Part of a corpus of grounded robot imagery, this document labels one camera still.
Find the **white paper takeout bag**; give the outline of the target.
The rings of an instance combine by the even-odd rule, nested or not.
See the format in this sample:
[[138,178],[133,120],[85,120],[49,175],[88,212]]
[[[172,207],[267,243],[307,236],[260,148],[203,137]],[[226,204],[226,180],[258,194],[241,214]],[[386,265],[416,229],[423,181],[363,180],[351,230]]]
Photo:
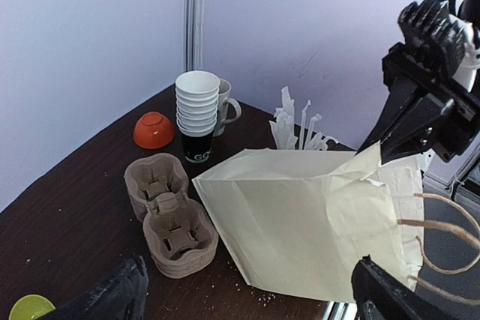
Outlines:
[[352,151],[246,149],[193,185],[244,281],[321,301],[353,301],[351,276],[370,256],[408,289],[424,263],[417,156],[382,163]]

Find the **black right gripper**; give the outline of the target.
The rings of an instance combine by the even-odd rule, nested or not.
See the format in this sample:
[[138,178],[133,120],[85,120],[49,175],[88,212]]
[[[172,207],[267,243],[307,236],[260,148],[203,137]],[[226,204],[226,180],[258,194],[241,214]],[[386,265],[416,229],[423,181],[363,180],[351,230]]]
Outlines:
[[449,162],[479,133],[479,99],[440,70],[397,43],[382,60],[388,98],[357,153],[380,142],[382,163],[434,150]]

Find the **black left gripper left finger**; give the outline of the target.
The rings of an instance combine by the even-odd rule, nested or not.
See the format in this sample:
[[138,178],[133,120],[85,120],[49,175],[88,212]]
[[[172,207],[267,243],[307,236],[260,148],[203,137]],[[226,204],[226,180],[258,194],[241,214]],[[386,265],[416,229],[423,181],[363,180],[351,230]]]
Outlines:
[[134,256],[93,288],[42,319],[142,319],[149,276],[142,256]]

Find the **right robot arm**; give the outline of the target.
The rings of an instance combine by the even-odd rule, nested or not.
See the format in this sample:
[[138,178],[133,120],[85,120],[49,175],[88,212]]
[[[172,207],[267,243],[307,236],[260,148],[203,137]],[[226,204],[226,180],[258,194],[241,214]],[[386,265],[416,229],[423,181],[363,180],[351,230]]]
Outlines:
[[404,41],[382,59],[389,96],[361,144],[383,163],[430,149],[444,161],[479,134],[479,0],[423,0],[397,19]]

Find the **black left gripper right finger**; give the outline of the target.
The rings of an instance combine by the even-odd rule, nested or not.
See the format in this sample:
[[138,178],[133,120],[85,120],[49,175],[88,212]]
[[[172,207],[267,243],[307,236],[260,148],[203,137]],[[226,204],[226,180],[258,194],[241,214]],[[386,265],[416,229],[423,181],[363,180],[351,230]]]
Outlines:
[[450,315],[420,298],[371,260],[363,257],[354,267],[353,298],[360,319],[434,320]]

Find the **stack of white paper cups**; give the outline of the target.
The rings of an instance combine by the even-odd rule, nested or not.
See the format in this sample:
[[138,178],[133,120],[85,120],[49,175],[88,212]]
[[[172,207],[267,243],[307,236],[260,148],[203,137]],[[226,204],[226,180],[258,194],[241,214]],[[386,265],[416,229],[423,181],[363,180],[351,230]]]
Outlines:
[[176,123],[184,157],[191,163],[209,159],[220,83],[216,75],[203,70],[188,71],[175,81]]

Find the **stack of cardboard cup carriers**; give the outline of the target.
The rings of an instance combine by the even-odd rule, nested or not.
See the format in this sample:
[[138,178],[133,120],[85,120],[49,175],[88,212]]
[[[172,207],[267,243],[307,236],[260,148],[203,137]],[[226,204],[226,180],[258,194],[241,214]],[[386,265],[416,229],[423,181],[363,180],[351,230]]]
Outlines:
[[124,182],[157,269],[181,279],[213,261],[219,236],[199,202],[188,196],[189,178],[168,153],[140,158],[127,166]]

